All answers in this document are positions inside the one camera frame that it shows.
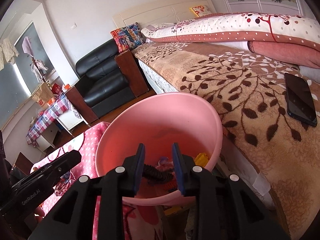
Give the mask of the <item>purple face mask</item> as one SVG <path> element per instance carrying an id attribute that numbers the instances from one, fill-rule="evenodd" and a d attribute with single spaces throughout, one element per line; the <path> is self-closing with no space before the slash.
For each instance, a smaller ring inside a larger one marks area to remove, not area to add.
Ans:
<path id="1" fill-rule="evenodd" d="M 167 157 L 161 157 L 160 160 L 158 161 L 157 168 L 173 168 L 174 164 L 173 161 Z"/>

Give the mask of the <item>pink polka dot blanket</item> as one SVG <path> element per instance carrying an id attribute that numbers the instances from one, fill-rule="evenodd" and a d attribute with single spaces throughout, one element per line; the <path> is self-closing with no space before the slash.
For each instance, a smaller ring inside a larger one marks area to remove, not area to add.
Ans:
<path id="1" fill-rule="evenodd" d="M 92 182 L 93 179 L 98 178 L 95 164 L 98 144 L 109 125 L 110 124 L 108 122 L 104 121 L 94 125 L 74 139 L 65 143 L 63 146 L 55 150 L 53 153 L 49 154 L 41 161 L 35 163 L 32 166 L 30 172 L 32 173 L 38 170 L 39 168 L 60 157 L 66 152 L 76 150 L 81 154 L 81 162 L 71 169 L 71 172 L 75 177 L 74 183 L 79 180 L 83 180 L 86 184 Z M 63 197 L 63 195 L 56 196 L 53 192 L 53 194 L 51 194 L 42 204 L 40 204 L 40 216 L 44 217 L 48 215 L 48 213 L 52 210 L 54 205 L 57 204 L 57 202 Z M 123 224 L 125 239 L 164 238 L 161 217 L 155 207 L 143 207 L 124 203 Z"/>

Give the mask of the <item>cream bed headboard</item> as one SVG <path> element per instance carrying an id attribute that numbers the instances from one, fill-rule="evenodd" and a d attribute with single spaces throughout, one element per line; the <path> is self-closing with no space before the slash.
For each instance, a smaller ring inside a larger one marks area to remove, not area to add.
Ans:
<path id="1" fill-rule="evenodd" d="M 117 28 L 138 23 L 140 29 L 143 29 L 152 24 L 195 18 L 190 8 L 197 5 L 206 5 L 212 13 L 216 13 L 211 0 L 156 0 L 119 12 L 112 19 Z"/>

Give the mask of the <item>coat stand with clothes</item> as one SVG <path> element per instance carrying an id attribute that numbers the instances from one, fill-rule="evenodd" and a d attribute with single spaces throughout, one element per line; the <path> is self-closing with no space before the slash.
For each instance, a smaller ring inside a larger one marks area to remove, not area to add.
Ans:
<path id="1" fill-rule="evenodd" d="M 30 38 L 28 36 L 23 39 L 22 50 L 31 58 L 31 71 L 35 74 L 37 81 L 39 83 L 46 83 L 47 81 L 44 78 L 43 71 L 46 72 L 48 68 L 45 66 L 43 61 L 35 59 L 35 55 L 31 47 Z"/>

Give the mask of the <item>hanging cream knit sweater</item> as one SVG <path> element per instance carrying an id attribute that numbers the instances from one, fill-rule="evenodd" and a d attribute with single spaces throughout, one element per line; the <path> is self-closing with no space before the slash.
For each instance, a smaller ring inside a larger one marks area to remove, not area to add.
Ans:
<path id="1" fill-rule="evenodd" d="M 14 64 L 15 59 L 19 56 L 16 47 L 10 42 L 8 38 L 3 40 L 0 46 L 0 70 L 4 69 L 5 64 Z"/>

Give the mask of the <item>clear red snack bag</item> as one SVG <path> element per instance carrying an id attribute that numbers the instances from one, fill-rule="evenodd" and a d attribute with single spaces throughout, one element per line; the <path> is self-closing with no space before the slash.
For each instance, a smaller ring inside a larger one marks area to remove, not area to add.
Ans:
<path id="1" fill-rule="evenodd" d="M 54 187 L 54 193 L 56 196 L 62 196 L 65 192 L 71 187 L 74 183 L 75 177 L 71 171 L 65 173 L 61 178 L 60 181 Z"/>

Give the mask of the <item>white side table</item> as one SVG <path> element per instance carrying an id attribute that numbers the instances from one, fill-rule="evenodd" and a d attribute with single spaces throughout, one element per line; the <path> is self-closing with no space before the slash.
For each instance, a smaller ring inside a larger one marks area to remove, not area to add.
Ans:
<path id="1" fill-rule="evenodd" d="M 43 153 L 47 148 L 52 147 L 55 149 L 54 139 L 61 131 L 66 131 L 73 136 L 73 129 L 84 122 L 88 127 L 90 125 L 82 117 L 82 115 L 71 106 L 69 110 L 61 114 L 53 123 L 47 125 L 43 132 L 40 132 L 40 136 L 36 139 L 37 148 Z"/>

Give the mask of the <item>red box on table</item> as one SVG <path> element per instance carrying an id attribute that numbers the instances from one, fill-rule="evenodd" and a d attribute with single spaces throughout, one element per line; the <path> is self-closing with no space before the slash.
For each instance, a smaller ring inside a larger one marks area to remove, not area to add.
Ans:
<path id="1" fill-rule="evenodd" d="M 54 83 L 52 85 L 51 90 L 54 95 L 60 95 L 62 93 L 62 87 L 60 85 L 58 85 L 57 83 Z"/>

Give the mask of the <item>bed with brown leaf blanket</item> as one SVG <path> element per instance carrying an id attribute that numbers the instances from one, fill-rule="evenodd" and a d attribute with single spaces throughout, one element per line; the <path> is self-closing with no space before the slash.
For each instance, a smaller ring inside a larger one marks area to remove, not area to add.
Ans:
<path id="1" fill-rule="evenodd" d="M 298 69 L 207 43 L 146 43 L 134 49 L 164 92 L 198 95 L 216 109 L 229 146 L 222 159 L 300 239 L 319 212 L 319 127 L 291 118 L 284 74 Z"/>

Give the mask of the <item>colourful printed cushion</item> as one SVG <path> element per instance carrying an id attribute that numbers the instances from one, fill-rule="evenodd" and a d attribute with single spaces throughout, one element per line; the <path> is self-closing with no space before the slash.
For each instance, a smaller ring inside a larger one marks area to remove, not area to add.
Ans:
<path id="1" fill-rule="evenodd" d="M 111 35 L 118 46 L 119 53 L 135 49 L 145 42 L 137 22 L 115 29 L 111 31 Z"/>

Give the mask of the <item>black smartphone on bed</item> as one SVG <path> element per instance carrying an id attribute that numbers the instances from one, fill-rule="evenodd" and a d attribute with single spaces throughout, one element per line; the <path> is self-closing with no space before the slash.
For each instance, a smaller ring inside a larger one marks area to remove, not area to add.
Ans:
<path id="1" fill-rule="evenodd" d="M 317 126 L 315 105 L 308 83 L 301 77 L 285 73 L 287 113 L 312 127 Z"/>

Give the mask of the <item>plaid tablecloth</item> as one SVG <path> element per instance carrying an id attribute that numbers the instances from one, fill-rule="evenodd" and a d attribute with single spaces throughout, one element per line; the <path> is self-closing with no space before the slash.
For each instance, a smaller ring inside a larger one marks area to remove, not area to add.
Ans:
<path id="1" fill-rule="evenodd" d="M 69 110 L 69 103 L 65 94 L 62 94 L 29 128 L 26 135 L 28 145 L 37 147 L 37 138 L 63 113 Z"/>

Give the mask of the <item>pink plastic trash bucket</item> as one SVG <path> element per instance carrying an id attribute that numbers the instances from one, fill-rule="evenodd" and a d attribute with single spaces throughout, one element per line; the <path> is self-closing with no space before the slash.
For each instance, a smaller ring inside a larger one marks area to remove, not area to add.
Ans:
<path id="1" fill-rule="evenodd" d="M 145 146 L 144 164 L 155 166 L 161 157 L 173 161 L 172 145 L 193 158 L 206 153 L 212 172 L 222 148 L 222 125 L 217 111 L 203 98 L 188 93 L 166 93 L 149 97 L 121 113 L 106 129 L 99 142 L 96 170 L 99 177 L 135 155 L 140 143 Z M 134 197 L 123 202 L 141 206 L 178 205 L 196 200 L 179 189 L 166 193 L 159 186 L 141 179 Z"/>

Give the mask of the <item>yellow plastic wrapper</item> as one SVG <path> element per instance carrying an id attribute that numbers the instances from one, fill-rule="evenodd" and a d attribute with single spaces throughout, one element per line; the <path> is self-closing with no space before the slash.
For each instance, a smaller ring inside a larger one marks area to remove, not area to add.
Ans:
<path id="1" fill-rule="evenodd" d="M 196 166 L 205 167 L 209 162 L 209 157 L 206 153 L 199 153 L 194 159 Z"/>

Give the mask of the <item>black leather sofa left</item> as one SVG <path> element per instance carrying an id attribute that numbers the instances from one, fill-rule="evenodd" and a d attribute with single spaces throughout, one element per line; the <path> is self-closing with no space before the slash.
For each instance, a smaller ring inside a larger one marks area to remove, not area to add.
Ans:
<path id="1" fill-rule="evenodd" d="M 7 159 L 5 159 L 5 164 L 13 184 L 28 176 L 33 166 L 33 163 L 21 152 L 13 165 L 11 165 Z"/>

